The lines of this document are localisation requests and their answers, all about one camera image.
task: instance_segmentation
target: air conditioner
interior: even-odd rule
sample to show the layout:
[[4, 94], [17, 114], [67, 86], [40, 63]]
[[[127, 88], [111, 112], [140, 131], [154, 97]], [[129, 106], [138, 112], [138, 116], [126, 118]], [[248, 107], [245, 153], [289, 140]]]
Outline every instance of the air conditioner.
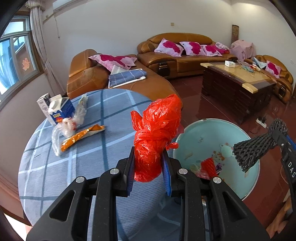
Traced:
[[57, 0], [52, 3], [53, 11], [54, 11], [54, 13], [56, 13], [59, 10], [61, 10], [62, 8], [66, 7], [67, 5], [77, 2], [77, 1], [80, 1], [80, 0]]

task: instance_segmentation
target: white power strip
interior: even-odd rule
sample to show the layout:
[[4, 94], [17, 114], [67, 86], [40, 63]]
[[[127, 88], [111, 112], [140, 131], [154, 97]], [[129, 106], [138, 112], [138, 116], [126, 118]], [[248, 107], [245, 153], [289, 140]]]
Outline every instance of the white power strip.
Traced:
[[256, 122], [257, 122], [259, 125], [263, 126], [264, 128], [267, 127], [266, 123], [262, 123], [260, 120], [258, 120], [258, 118], [256, 119]]

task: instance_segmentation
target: silver screw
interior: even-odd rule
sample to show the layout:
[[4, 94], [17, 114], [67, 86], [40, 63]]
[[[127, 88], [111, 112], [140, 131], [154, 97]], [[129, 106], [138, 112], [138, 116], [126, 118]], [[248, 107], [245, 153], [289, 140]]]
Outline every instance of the silver screw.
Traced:
[[214, 183], [221, 183], [222, 180], [221, 180], [221, 178], [219, 178], [219, 177], [214, 177], [214, 178], [213, 178], [213, 182], [214, 182]]
[[117, 168], [113, 168], [113, 169], [110, 170], [110, 173], [112, 175], [115, 175], [115, 174], [118, 174], [119, 173], [119, 170]]
[[181, 168], [181, 169], [179, 169], [179, 173], [185, 175], [188, 173], [188, 171], [185, 168]]
[[84, 182], [84, 177], [78, 177], [78, 178], [76, 178], [76, 182], [77, 182], [77, 183], [82, 183], [82, 182]]

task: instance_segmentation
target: window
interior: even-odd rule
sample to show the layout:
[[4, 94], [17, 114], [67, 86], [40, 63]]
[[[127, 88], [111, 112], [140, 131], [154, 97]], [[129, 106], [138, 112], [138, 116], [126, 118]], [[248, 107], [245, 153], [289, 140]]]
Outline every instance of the window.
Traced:
[[13, 17], [0, 38], [0, 102], [40, 73], [35, 53], [29, 17]]

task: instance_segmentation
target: knotted plastic bag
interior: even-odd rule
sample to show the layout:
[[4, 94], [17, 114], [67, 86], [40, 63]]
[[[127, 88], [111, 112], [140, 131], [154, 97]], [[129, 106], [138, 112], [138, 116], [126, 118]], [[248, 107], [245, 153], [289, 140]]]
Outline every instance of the knotted plastic bag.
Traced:
[[150, 182], [161, 173], [160, 157], [164, 148], [178, 148], [171, 143], [178, 133], [182, 102], [171, 94], [152, 102], [143, 112], [131, 112], [135, 134], [135, 180]]

